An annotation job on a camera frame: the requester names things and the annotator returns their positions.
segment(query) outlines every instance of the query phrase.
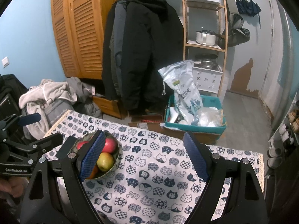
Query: hood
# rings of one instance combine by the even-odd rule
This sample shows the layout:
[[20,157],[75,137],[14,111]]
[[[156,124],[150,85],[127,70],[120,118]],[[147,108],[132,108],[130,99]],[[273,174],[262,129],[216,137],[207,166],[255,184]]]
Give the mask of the hood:
[[142,4],[154,13],[165,13],[167,12],[166,0],[128,0],[127,5],[130,2]]

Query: metal handle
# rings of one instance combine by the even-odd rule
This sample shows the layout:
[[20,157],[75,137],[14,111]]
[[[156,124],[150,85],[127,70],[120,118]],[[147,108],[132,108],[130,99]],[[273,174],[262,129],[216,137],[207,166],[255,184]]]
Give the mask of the metal handle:
[[204,39],[203,39],[202,44],[206,45],[207,44],[207,33],[204,33],[203,36],[204,36]]

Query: blue gripper pad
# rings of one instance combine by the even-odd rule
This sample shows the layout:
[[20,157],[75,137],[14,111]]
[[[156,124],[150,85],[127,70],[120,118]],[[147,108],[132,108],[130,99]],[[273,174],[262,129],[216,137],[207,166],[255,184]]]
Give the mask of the blue gripper pad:
[[86,178],[90,176],[93,168],[95,167],[99,155],[101,154],[104,146],[105,146],[105,132],[101,132],[93,145],[90,147],[89,151],[85,155],[82,163],[81,163],[81,171],[79,174],[79,178],[81,182],[83,182]]
[[28,114],[19,118],[18,125],[26,126],[33,123],[39,122],[41,120],[41,115],[39,113]]
[[207,173],[207,163],[188,133],[184,134],[183,145],[186,148],[186,151],[197,173],[197,176],[207,182],[210,178]]

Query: green apple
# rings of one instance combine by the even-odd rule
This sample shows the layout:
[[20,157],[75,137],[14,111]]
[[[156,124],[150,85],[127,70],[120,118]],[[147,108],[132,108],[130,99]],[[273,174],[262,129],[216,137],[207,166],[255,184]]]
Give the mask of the green apple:
[[97,160],[97,166],[102,172],[109,171],[114,164],[113,156],[108,152],[102,152]]

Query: louvered wardrobe door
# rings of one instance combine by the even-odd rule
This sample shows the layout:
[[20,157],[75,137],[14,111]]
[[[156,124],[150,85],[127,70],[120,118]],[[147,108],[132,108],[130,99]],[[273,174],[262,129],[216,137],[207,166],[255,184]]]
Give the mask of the louvered wardrobe door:
[[69,0],[77,59],[84,78],[102,79],[103,24],[100,0]]
[[82,77],[72,43],[68,0],[51,0],[54,37],[60,62],[67,77]]

